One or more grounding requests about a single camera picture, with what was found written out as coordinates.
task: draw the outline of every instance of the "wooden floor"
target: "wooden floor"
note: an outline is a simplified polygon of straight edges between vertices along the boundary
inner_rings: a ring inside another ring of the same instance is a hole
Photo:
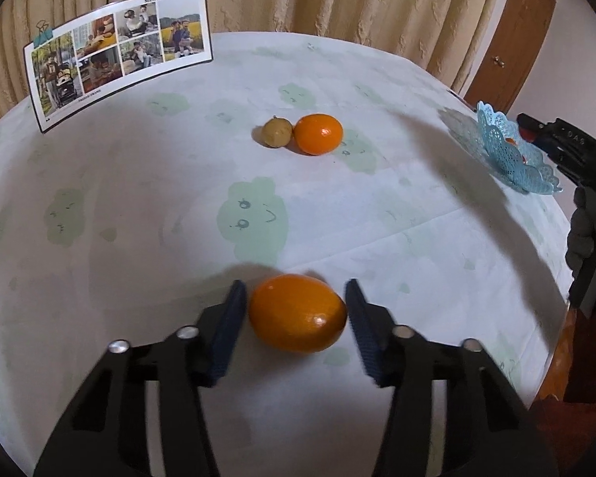
[[[559,400],[563,400],[567,380],[569,379],[569,368],[572,364],[572,341],[574,338],[575,320],[576,311],[570,309],[567,312],[563,333],[556,346],[550,369],[545,375],[545,380],[541,389],[539,389],[536,399],[543,399],[554,395]]]

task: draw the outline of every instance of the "teal binder clip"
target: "teal binder clip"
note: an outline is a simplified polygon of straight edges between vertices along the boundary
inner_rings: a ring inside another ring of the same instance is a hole
[[[46,20],[41,19],[35,26],[37,27],[38,34],[33,38],[33,47],[37,48],[53,39],[53,29]]]

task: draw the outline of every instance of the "door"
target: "door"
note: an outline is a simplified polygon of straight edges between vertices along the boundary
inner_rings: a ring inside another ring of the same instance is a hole
[[[499,26],[465,100],[507,113],[536,61],[556,0],[507,0]]]

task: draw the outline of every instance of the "orange fruit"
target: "orange fruit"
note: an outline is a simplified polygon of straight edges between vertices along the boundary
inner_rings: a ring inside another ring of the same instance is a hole
[[[320,155],[333,151],[342,142],[342,124],[328,114],[303,116],[294,126],[294,138],[307,154]]]
[[[283,274],[252,293],[249,318],[264,343],[296,353],[320,352],[341,336],[346,307],[325,283],[309,276]]]

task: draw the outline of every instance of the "silver bolt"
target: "silver bolt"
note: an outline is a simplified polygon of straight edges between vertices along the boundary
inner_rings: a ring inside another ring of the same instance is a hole
[[[466,339],[463,342],[463,347],[467,349],[469,352],[475,353],[478,353],[484,349],[484,347],[481,346],[481,343],[477,339]]]
[[[415,335],[415,330],[413,330],[413,328],[410,326],[400,324],[393,328],[393,335],[399,337],[400,339],[410,339]]]
[[[179,339],[194,339],[199,334],[199,329],[195,326],[184,326],[176,331]]]
[[[130,343],[128,341],[113,341],[108,345],[108,351],[110,353],[125,353],[128,351],[129,347]]]

